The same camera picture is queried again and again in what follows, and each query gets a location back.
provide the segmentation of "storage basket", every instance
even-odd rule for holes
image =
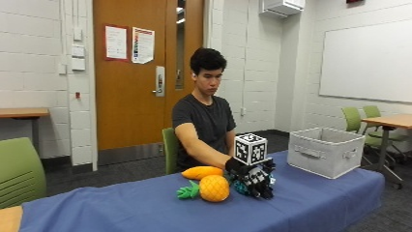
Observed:
[[[336,179],[360,166],[364,136],[315,128],[289,134],[287,162],[320,176]]]

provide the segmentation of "table leg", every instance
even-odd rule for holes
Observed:
[[[32,140],[33,140],[33,147],[37,151],[37,154],[40,154],[40,147],[39,147],[39,118],[31,119],[31,127],[32,127]]]
[[[395,182],[396,184],[401,185],[403,180],[401,178],[388,169],[385,166],[385,159],[387,159],[387,148],[388,148],[388,141],[389,141],[389,131],[393,130],[392,127],[383,126],[384,136],[383,136],[383,144],[381,144],[381,151],[379,156],[379,162],[364,166],[361,168],[367,170],[379,171],[384,174],[388,181]]]

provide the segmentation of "black hair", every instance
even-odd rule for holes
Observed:
[[[227,68],[227,59],[219,51],[212,48],[200,47],[191,57],[191,69],[196,75],[201,69],[213,71]]]

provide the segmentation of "black t-shirt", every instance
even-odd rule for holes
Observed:
[[[225,134],[236,127],[232,110],[228,102],[212,96],[212,105],[205,105],[192,94],[185,96],[172,109],[172,127],[192,123],[197,137],[219,152],[228,154]],[[195,160],[184,150],[179,142],[177,148],[177,171],[204,165]]]

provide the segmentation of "green chair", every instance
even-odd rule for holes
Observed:
[[[173,128],[163,129],[165,156],[167,156],[167,175],[176,172],[176,158],[179,139],[175,135]]]
[[[29,139],[0,141],[0,209],[45,196],[44,169]]]
[[[359,133],[360,125],[361,125],[361,119],[359,111],[355,107],[344,107],[343,112],[345,115],[347,120],[347,131]],[[373,151],[373,153],[380,156],[379,152],[376,150],[381,149],[383,139],[379,137],[372,137],[369,135],[365,135],[364,137],[364,146]],[[371,161],[367,159],[365,156],[363,156],[363,159],[371,163]],[[387,156],[387,164],[389,164],[389,167],[393,168],[395,160],[391,156]]]
[[[364,111],[364,114],[365,114],[367,118],[381,117],[381,112],[380,112],[380,110],[379,110],[376,105],[367,105],[367,106],[364,106],[363,107],[363,111]],[[363,134],[367,133],[368,129],[375,128],[375,131],[369,132],[368,134],[369,134],[371,137],[381,138],[384,135],[383,135],[381,131],[377,131],[379,127],[380,127],[379,124],[368,123],[365,125],[365,127],[364,127]],[[396,133],[389,133],[389,141],[392,141],[392,142],[404,142],[407,140],[408,140],[408,136],[407,135],[401,135],[401,134],[396,134]],[[392,147],[401,154],[403,160],[407,160],[407,155],[399,150],[399,148],[393,144],[392,144]]]

